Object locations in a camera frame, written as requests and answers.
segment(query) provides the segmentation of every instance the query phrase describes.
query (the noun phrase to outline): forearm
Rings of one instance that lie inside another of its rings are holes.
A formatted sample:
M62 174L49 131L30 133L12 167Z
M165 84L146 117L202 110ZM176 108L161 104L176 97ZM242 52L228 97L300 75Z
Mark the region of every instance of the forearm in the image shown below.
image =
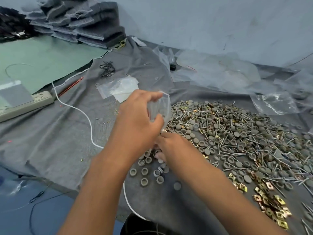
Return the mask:
M221 170L202 158L184 163L183 180L205 202L229 234L287 234L248 201Z
M112 234L123 181L131 162L104 149L93 158L59 234Z

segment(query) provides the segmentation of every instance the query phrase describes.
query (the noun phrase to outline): white cord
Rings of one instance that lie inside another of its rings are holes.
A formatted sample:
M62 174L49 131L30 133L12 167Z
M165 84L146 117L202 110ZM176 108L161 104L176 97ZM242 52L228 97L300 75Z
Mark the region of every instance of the white cord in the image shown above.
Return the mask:
M57 91L56 91L56 89L55 89L55 86L54 86L53 82L51 82L51 84L52 84L52 86L53 86L55 95L56 95L58 101L59 101L61 104L65 105L65 106L69 106L69 107L74 108L74 109L76 109L76 110L79 110L80 112L82 112L82 113L87 117L88 122L89 122L89 125L90 125L90 130L91 130L91 142L92 142L92 144L95 145L96 147L103 149L103 147L101 147L101 146L99 146L99 145L96 145L96 144L94 143L93 139L92 139L92 125L91 125L91 121L90 121L89 117L85 114L84 111L82 111L82 110L80 110L80 109L78 109L78 108L76 108L76 107L74 107L74 106L70 106L70 105L68 105L68 104L66 104L66 103L64 103L64 102L62 102L62 101L59 99L59 97L58 97L58 94L57 94Z
M80 109L78 109L78 108L76 108L76 107L74 107L74 106L70 106L70 105L68 105L68 104L66 104L66 103L64 103L64 102L62 102L62 101L59 99L59 97L58 97L58 94L57 94L57 91L56 91L56 89L55 89L55 86L54 86L53 82L51 82L51 84L52 84L52 86L53 86L55 95L56 95L58 101L59 101L61 104L66 105L66 106L69 106L69 107L72 107L72 108L74 108L74 109L76 109L76 110L79 110L80 112L82 112L82 113L87 117L88 122L89 122L89 125L90 125L90 130L91 130L91 142L92 142L92 144L95 145L96 147L103 149L103 147L101 147L101 146L99 146L99 145L96 145L96 144L94 143L93 139L92 139L92 125L91 125L91 122L90 122L89 117L84 113L84 111L82 111L82 110L80 110ZM129 207L129 209L130 209L135 215L137 215L138 217L142 218L143 220L149 221L149 220L147 220L146 218L144 218L143 216L141 216L140 214L138 214L135 210L133 210L133 208L132 208L131 205L129 204L128 199L127 199L127 196L126 196L126 192L125 192L125 181L123 182L123 191L124 191L125 200L126 200L126 203L127 203L128 207Z
M125 192L125 181L123 182L123 191L124 191L124 197L125 197L125 200L126 200L126 203L127 203L128 207L129 207L129 209L130 209L135 215L137 215L139 218L141 218L141 219L143 219L143 220L146 220L146 221L149 221L149 220L147 220L146 218L144 218L143 216L141 216L140 214L138 214L138 213L131 207L131 205L129 204L128 199L127 199L127 196L126 196L126 192Z
M138 234L138 233L157 233L157 232L152 231L152 230L144 230L144 231L135 232L135 233L133 233L133 235Z

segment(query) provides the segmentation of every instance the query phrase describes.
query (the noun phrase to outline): gray felt fabric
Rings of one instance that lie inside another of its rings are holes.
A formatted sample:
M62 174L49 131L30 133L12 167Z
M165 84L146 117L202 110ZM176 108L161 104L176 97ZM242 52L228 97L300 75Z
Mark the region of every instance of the gray felt fabric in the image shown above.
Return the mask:
M151 49L136 46L128 37L124 48L95 59L87 72L58 88L58 91L61 91L84 76L79 84L61 96L61 100L80 108L89 116L93 125L93 139L98 145L105 145L114 124L115 111L119 106L114 97L103 100L95 87L96 83L103 84L111 80L99 78L102 73L99 65L103 61L113 61L116 73L111 78L121 78L129 74L138 79L140 89L169 92L172 104L189 99L199 102L222 99L228 104L236 101L237 106L256 112L247 95L214 92L191 86L188 82L173 84L168 70ZM90 128L85 116L77 110L66 106L60 107L60 105L59 102L55 102L43 109L1 123L0 162L18 171L31 172L67 188L77 189L88 169L90 159L100 149L91 144ZM293 122L308 130L312 126L313 116L305 112L272 118L278 122ZM152 175L152 171L158 166L156 161L147 165L149 185L145 188L140 186L142 178L140 174L134 178L127 175L125 180L127 198L137 213L181 234L227 234L215 216L187 185L182 183L180 191L174 190L173 184L177 178L171 171L164 175L165 182L158 185ZM137 163L133 167L139 171ZM250 200L252 194L255 194L254 186L253 183L248 185L246 197ZM284 193L287 195L287 206L294 217L302 217L300 202L310 204L308 192L303 186L295 185L293 191L284 190ZM128 211L123 192L121 192L119 207ZM304 234L303 226L298 220L287 221L290 234Z

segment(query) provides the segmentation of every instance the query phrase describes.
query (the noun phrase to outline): hand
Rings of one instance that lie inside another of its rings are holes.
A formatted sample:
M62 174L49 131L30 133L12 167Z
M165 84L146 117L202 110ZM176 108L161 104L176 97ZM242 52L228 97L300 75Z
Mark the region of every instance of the hand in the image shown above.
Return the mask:
M106 147L118 148L131 157L132 163L152 148L164 120L158 114L154 122L150 122L147 103L157 101L162 95L161 92L135 90L119 107Z
M184 179L185 170L188 170L195 161L207 164L202 154L184 137L175 133L162 133L155 143L162 150L156 154L181 179Z

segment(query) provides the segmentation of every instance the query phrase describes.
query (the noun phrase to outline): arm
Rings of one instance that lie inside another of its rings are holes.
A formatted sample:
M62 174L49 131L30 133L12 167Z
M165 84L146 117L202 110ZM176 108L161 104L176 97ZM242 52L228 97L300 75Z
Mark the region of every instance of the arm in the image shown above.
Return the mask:
M226 178L208 163L185 138L162 133L157 138L158 157L185 181L208 206L230 235L287 235L250 203Z
M164 124L149 121L147 102L159 92L135 90L120 108L107 144L95 156L59 234L112 234L119 195L131 165L149 148Z

